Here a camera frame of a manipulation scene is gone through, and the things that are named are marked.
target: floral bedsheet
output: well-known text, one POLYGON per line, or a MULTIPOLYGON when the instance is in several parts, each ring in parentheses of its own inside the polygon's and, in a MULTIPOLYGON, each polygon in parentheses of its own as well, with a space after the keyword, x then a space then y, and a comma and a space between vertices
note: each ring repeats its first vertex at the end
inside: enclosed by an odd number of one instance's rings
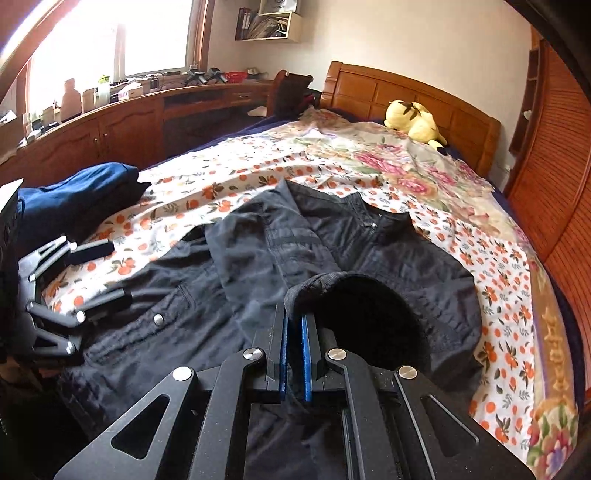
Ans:
POLYGON ((281 179, 338 196, 357 191, 373 206, 409 212, 420 234, 472 273, 482 309, 474 355, 483 375, 470 414, 539 480, 551 478, 576 444, 578 415, 548 277, 488 182, 381 125, 311 108, 297 122, 143 171, 140 181, 152 187, 91 237, 110 238, 115 252, 69 267, 45 290, 47 303, 73 310, 281 179))

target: white box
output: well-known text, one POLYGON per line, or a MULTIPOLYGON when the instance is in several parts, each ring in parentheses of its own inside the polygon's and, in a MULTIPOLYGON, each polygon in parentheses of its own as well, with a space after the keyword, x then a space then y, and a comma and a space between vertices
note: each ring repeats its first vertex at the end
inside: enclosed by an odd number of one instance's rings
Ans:
POLYGON ((140 82, 132 82, 119 91, 119 100, 141 97, 143 92, 144 88, 140 82))

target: window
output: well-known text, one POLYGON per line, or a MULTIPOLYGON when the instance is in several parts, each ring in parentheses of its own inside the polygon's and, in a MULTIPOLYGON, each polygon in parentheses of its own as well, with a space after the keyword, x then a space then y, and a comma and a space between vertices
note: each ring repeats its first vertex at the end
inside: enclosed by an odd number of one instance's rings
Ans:
POLYGON ((70 78, 82 93, 103 75, 113 82, 188 66, 198 1, 80 0, 31 58, 27 109, 39 111, 54 100, 60 104, 70 78))

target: wooden cabinet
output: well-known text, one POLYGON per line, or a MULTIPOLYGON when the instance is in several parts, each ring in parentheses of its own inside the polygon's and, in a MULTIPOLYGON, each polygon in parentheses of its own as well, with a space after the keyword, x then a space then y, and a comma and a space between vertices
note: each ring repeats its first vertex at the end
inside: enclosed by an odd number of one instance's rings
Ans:
POLYGON ((102 161, 99 123, 91 119, 29 145, 2 165, 0 183, 23 177, 27 187, 51 185, 102 161))
POLYGON ((591 387, 591 105, 558 54, 540 43, 532 133, 509 201, 569 300, 591 387))
POLYGON ((161 102, 146 100, 129 100, 117 105, 110 115, 99 118, 105 162, 128 163, 142 170, 164 160, 162 120, 158 112, 161 102))
MULTIPOLYGON (((140 170, 151 167, 166 158, 165 121, 209 114, 202 130, 215 133, 219 125, 212 112, 230 109, 235 113, 239 107, 264 104, 268 91, 266 83, 185 87, 93 110, 53 129, 0 164, 0 184, 24 178, 26 187, 51 185, 103 162, 127 163, 140 170)), ((224 123, 225 128, 231 127, 231 122, 224 123)), ((186 145, 182 151, 196 146, 186 145)))

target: black chair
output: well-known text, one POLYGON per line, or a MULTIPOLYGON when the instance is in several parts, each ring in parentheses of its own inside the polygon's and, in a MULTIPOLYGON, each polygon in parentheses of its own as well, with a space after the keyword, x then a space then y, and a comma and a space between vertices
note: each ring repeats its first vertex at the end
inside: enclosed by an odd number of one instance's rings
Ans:
POLYGON ((275 76, 267 99, 267 117, 286 118, 300 113, 312 75, 297 75, 281 70, 275 76))

